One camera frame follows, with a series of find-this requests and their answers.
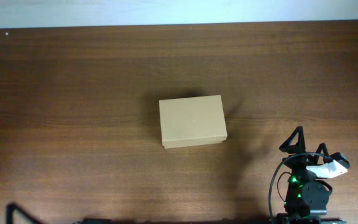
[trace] wood grain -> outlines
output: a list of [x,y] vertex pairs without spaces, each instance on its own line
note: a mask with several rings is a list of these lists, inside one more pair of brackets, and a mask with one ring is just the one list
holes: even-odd
[[[228,140],[164,150],[158,101],[204,95]],[[0,223],[267,216],[298,125],[349,158],[328,216],[358,223],[358,21],[0,30]]]

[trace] wooden table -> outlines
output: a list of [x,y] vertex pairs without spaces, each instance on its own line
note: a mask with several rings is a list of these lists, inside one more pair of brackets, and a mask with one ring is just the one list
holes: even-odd
[[[228,140],[165,150],[158,101],[204,95]],[[328,216],[358,223],[358,21],[0,30],[0,223],[264,217],[298,125],[349,158]]]

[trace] black cable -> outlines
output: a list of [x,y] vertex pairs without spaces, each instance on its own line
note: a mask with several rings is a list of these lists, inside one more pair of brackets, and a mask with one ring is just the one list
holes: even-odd
[[270,220],[272,221],[272,224],[274,224],[274,217],[273,217],[273,210],[272,210],[272,189],[273,189],[273,184],[274,184],[274,179],[277,176],[278,171],[280,170],[281,166],[284,165],[284,163],[286,163],[287,161],[289,161],[290,159],[296,158],[296,157],[300,157],[300,156],[321,156],[323,158],[329,159],[329,156],[326,156],[324,154],[320,154],[317,152],[305,152],[305,153],[301,153],[301,154],[295,154],[292,155],[291,157],[288,157],[286,159],[284,159],[276,168],[276,171],[273,174],[272,177],[272,181],[270,182],[270,188],[268,190],[268,212],[270,214]]
[[284,198],[281,197],[281,194],[280,194],[280,189],[278,188],[278,183],[280,183],[280,179],[281,177],[284,175],[284,174],[290,174],[290,172],[283,172],[279,177],[278,177],[278,180],[277,180],[277,192],[278,192],[278,195],[280,196],[281,200],[283,200],[283,202],[285,202]]

